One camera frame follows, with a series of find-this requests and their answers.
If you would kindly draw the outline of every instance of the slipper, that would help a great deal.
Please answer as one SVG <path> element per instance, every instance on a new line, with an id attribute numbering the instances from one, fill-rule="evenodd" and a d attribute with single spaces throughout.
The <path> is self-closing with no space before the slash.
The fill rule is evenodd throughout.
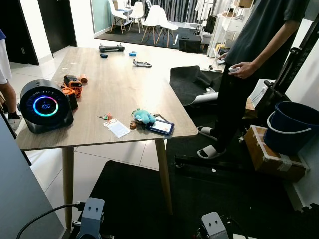
<path id="1" fill-rule="evenodd" d="M 150 63 L 147 62 L 139 62 L 136 61 L 135 59 L 133 59 L 133 64 L 139 67 L 152 67 L 152 65 Z"/>
<path id="2" fill-rule="evenodd" d="M 208 157 L 202 156 L 200 154 L 202 151 L 204 151 L 204 153 L 206 153 L 208 155 Z M 212 145 L 209 145 L 206 148 L 203 148 L 203 149 L 197 151 L 198 157 L 200 157 L 202 159 L 215 159 L 215 158 L 222 156 L 224 153 L 226 153 L 226 150 L 224 150 L 222 153 L 218 153 Z"/>
<path id="3" fill-rule="evenodd" d="M 210 135 L 210 130 L 212 128 L 209 127 L 197 127 L 198 129 L 198 133 L 200 133 L 201 135 L 207 137 L 207 138 L 211 138 L 212 140 L 215 140 L 217 142 L 217 138 L 213 137 Z"/>

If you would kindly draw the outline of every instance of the doorway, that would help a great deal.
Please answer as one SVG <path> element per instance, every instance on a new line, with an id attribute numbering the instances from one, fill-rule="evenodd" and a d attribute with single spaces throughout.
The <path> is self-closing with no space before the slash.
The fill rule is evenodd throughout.
<path id="1" fill-rule="evenodd" d="M 77 46 L 69 0 L 38 0 L 51 53 Z"/>
<path id="2" fill-rule="evenodd" d="M 0 28 L 6 35 L 9 61 L 39 65 L 20 1 L 3 0 L 0 9 Z"/>

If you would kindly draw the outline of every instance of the bucket handle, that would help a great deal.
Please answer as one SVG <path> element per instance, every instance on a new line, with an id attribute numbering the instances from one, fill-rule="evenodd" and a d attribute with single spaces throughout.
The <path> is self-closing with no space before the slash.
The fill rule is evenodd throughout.
<path id="1" fill-rule="evenodd" d="M 274 128 L 272 128 L 271 124 L 270 124 L 270 118 L 271 116 L 273 116 L 273 114 L 275 113 L 276 111 L 272 112 L 269 116 L 268 116 L 268 119 L 267 119 L 267 125 L 268 125 L 268 128 L 271 129 L 272 131 L 276 132 L 276 133 L 280 133 L 280 134 L 298 134 L 298 133 L 304 133 L 304 132 L 307 132 L 307 131 L 310 131 L 311 128 L 307 128 L 305 130 L 302 130 L 302 131 L 297 131 L 297 132 L 282 132 L 282 131 L 279 131 L 279 130 L 276 130 Z"/>

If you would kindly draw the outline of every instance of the hand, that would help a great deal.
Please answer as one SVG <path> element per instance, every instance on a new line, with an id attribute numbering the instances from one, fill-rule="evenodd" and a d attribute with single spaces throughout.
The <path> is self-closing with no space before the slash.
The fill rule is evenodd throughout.
<path id="1" fill-rule="evenodd" d="M 225 52 L 224 54 L 222 54 L 221 56 L 218 57 L 218 60 L 220 59 L 224 59 L 227 56 L 228 52 Z"/>
<path id="2" fill-rule="evenodd" d="M 239 64 L 231 66 L 231 68 L 240 67 L 239 70 L 235 72 L 229 72 L 230 76 L 236 76 L 242 79 L 250 77 L 259 67 L 253 62 L 241 62 Z"/>

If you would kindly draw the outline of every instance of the white remote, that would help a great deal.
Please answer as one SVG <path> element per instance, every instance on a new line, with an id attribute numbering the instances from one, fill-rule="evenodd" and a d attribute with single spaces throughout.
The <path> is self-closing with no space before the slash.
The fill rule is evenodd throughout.
<path id="1" fill-rule="evenodd" d="M 218 65 L 225 64 L 225 60 L 224 59 L 217 60 L 217 64 Z"/>
<path id="2" fill-rule="evenodd" d="M 235 72 L 235 71 L 238 71 L 239 69 L 240 69 L 239 66 L 236 68 L 231 68 L 231 67 L 228 68 L 229 72 Z"/>

